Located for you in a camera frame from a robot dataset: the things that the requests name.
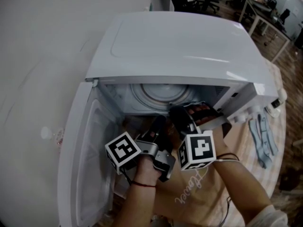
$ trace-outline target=black cable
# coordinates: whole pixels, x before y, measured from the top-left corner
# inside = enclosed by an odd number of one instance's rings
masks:
[[[132,184],[132,181],[131,179],[128,177],[128,175],[126,174],[124,168],[121,168],[121,172],[122,174],[126,177],[127,181],[128,181],[128,184],[131,185]]]
[[[227,201],[227,212],[226,212],[226,215],[225,215],[225,218],[222,220],[222,222],[218,225],[218,227],[222,227],[223,226],[223,224],[225,223],[225,221],[226,221],[226,218],[227,218],[227,215],[228,215],[228,211],[229,211],[229,206],[230,206],[230,203],[231,203],[231,198],[230,198],[230,196],[226,199],[226,201]]]
[[[223,157],[223,156],[227,156],[227,155],[233,155],[234,157],[237,158],[238,161],[240,161],[240,159],[238,158],[238,156],[237,156],[236,154],[233,154],[233,153],[225,153],[225,154],[219,155],[219,156],[217,156],[217,159],[218,159],[219,157]]]

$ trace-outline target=red string bracelet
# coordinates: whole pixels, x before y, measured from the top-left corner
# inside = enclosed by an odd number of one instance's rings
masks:
[[[138,186],[141,186],[141,187],[156,187],[156,186],[151,186],[151,185],[145,185],[145,184],[142,184],[142,183],[138,183],[136,181],[132,181],[132,184],[135,184],[135,185],[138,185]]]

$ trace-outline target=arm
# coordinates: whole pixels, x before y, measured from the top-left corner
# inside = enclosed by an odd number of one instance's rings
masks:
[[[160,176],[161,173],[153,168],[152,160],[149,157],[142,157],[138,163],[134,181],[155,186]],[[151,221],[155,195],[155,187],[142,187],[132,184],[112,227],[148,227]]]
[[[230,152],[223,141],[221,128],[214,130],[214,143],[217,155]],[[214,167],[222,178],[232,202],[243,216],[245,224],[272,204],[264,188],[242,164],[214,162]]]

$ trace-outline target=floor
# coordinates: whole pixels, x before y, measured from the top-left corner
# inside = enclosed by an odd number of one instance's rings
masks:
[[[225,19],[238,21],[239,16],[234,15],[235,10],[231,5],[225,4],[226,0],[220,2],[220,10],[218,15]],[[247,19],[242,21],[242,25],[249,30],[251,22]],[[272,60],[278,49],[283,45],[283,39],[276,37],[271,43],[268,42],[275,37],[274,30],[268,28],[264,36],[261,30],[256,28],[252,34],[252,39],[260,50],[261,54],[268,60]],[[286,140],[285,152],[281,166],[280,176],[272,196],[273,204],[288,214],[289,223],[291,224],[300,211],[303,212],[303,195],[283,194],[279,190],[281,175],[288,168],[292,167],[297,170],[303,169],[303,155],[300,149],[292,147],[292,142],[303,138],[303,50],[296,48],[290,43],[280,57],[274,62],[281,70],[283,85],[288,94],[286,102]],[[303,190],[303,181],[296,188]]]

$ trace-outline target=wire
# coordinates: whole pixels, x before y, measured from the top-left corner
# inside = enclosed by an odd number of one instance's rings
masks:
[[[228,211],[229,211],[229,207],[230,207],[230,203],[231,203],[231,201],[232,201],[231,197],[228,196],[228,198],[226,199],[226,201],[227,201],[227,212],[226,212],[226,215],[225,215],[224,219],[223,219],[222,222],[218,225],[218,227],[222,227],[222,226],[224,225],[225,221],[226,221],[226,218],[227,218],[227,215],[228,215]]]
[[[238,156],[236,154],[233,154],[233,153],[225,153],[225,154],[222,154],[222,155],[218,155],[217,158],[228,156],[228,155],[232,155],[232,156],[236,157],[238,161],[240,161]]]
[[[230,161],[230,162],[239,162],[239,163],[241,163],[240,161],[235,160],[235,159],[216,159],[215,161],[217,161],[217,162]]]
[[[124,168],[121,168],[121,172],[122,174],[126,177],[127,181],[128,181],[128,184],[131,185],[132,184],[132,181],[131,179],[128,177],[128,175],[126,174]]]

